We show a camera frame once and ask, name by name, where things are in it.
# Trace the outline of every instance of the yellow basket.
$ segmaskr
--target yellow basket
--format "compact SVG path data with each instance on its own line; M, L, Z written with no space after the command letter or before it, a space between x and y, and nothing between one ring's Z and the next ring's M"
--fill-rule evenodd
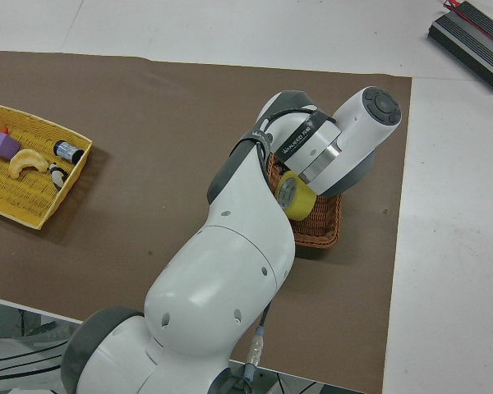
M18 179L9 176L9 162L0 158L0 214L27 227L39 230L54 214L67 192L78 179L92 145L91 140L40 117L0 105L0 131L7 127L9 135L21 143L21 149L34 149L48 161L56 163L69 177L57 190L49 171L42 173L26 168ZM76 165L53 152L59 140L84 150Z

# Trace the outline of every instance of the white table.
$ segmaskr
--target white table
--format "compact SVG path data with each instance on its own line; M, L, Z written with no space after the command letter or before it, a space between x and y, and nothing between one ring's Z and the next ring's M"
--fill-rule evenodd
M476 6L493 17L493 0ZM493 93L436 0L0 0L0 50L413 76L384 394L493 393Z

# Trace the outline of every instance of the banana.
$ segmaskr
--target banana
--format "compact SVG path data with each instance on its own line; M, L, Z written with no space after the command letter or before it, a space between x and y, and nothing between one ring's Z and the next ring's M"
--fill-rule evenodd
M33 149L23 149L9 162L9 176L13 179L18 178L20 172L26 167L35 167L40 172L46 172L48 166L48 162L40 153Z

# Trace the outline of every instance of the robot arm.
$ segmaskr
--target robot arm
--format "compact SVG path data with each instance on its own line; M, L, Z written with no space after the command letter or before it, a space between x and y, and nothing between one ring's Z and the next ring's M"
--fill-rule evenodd
M206 223L150 288L144 315L106 309L70 340L68 394L218 393L233 347L293 265L293 232L265 179L269 152L316 194L338 194L400 117L377 88L356 93L336 121L303 92L275 95L210 185Z

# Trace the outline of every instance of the purple block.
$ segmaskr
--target purple block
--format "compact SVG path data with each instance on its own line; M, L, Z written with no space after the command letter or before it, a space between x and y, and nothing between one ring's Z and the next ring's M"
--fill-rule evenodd
M11 136L0 133L0 158L11 160L20 150L20 142Z

